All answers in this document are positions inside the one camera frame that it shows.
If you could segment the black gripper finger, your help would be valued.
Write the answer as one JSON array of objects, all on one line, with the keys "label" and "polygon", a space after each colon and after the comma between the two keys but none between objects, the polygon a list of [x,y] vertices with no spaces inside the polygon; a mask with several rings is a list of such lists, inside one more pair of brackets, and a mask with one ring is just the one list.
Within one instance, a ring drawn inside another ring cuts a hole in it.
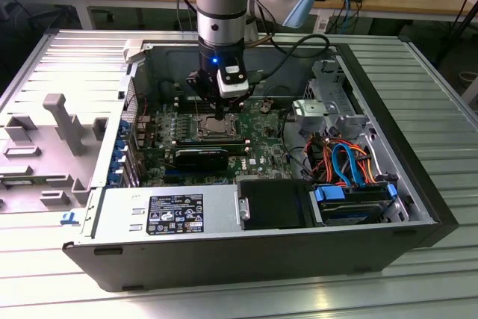
[{"label": "black gripper finger", "polygon": [[236,98],[221,99],[220,100],[220,119],[223,119],[226,114],[240,113],[244,107],[246,101],[245,96],[239,96]]},{"label": "black gripper finger", "polygon": [[217,120],[221,119],[221,97],[217,80],[204,70],[191,72],[187,77],[187,84],[193,89],[203,102],[214,109]]}]

